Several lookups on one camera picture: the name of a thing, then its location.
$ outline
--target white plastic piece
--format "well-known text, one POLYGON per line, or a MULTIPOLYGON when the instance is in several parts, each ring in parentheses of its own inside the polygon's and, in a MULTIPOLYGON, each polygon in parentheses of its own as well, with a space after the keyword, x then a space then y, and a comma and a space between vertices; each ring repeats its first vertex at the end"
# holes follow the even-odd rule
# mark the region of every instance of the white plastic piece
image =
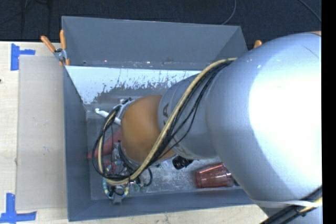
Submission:
POLYGON ((109 115, 108 112, 106 112, 106 111, 104 111, 104 110, 99 110, 99 108, 96 108, 96 109, 95 109, 95 112, 96 112, 97 114, 101 115, 101 116, 104 117, 104 118, 106 118, 106 117, 109 115))

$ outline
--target cardboard sheet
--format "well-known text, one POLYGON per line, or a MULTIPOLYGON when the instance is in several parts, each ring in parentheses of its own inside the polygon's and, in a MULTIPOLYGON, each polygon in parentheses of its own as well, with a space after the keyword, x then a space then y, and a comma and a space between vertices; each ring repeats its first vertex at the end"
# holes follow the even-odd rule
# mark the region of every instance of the cardboard sheet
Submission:
POLYGON ((20 56, 16 209, 66 207, 62 67, 20 56))

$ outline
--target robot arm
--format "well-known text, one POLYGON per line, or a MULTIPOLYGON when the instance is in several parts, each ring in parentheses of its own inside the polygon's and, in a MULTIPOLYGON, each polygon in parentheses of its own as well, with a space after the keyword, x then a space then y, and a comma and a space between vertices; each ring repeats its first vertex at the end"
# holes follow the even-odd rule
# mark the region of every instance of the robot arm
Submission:
POLYGON ((219 156, 269 216, 322 186, 320 32, 269 41, 128 110, 130 159, 144 161, 165 132, 157 160, 219 156))

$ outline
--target gray bin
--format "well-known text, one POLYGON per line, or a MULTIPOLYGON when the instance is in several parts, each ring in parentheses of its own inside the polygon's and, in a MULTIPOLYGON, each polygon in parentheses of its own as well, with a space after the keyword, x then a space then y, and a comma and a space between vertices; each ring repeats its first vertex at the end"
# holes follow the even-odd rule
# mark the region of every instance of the gray bin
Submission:
POLYGON ((186 170, 173 171, 167 164, 168 175, 181 175, 175 182, 175 178, 171 178, 170 191, 160 188, 160 184, 167 183, 157 173, 155 190, 130 195, 122 203, 114 204, 104 195, 101 177, 86 158, 103 122, 103 118, 93 112, 94 108, 109 110, 120 98, 163 94, 173 81, 144 83, 137 87, 123 87, 118 81, 113 87, 104 87, 91 101, 83 101, 83 91, 91 87, 90 76, 107 84, 101 72, 92 75, 87 69, 199 72, 213 61, 247 52, 239 26, 64 16, 62 29, 71 61, 70 68, 63 69, 69 221, 253 204, 238 185, 196 189, 191 182, 193 169, 215 159, 196 161, 186 170), (76 68, 80 76, 74 79, 71 68, 76 68))

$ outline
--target electronic component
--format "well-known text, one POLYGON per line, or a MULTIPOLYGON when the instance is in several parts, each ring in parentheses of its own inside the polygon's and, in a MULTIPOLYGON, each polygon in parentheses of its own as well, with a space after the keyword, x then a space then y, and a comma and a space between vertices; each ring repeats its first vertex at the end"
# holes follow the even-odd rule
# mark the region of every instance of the electronic component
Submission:
POLYGON ((173 158, 173 165, 177 170, 180 170, 184 167, 187 167, 193 161, 194 161, 193 159, 186 159, 181 156, 177 156, 173 158))

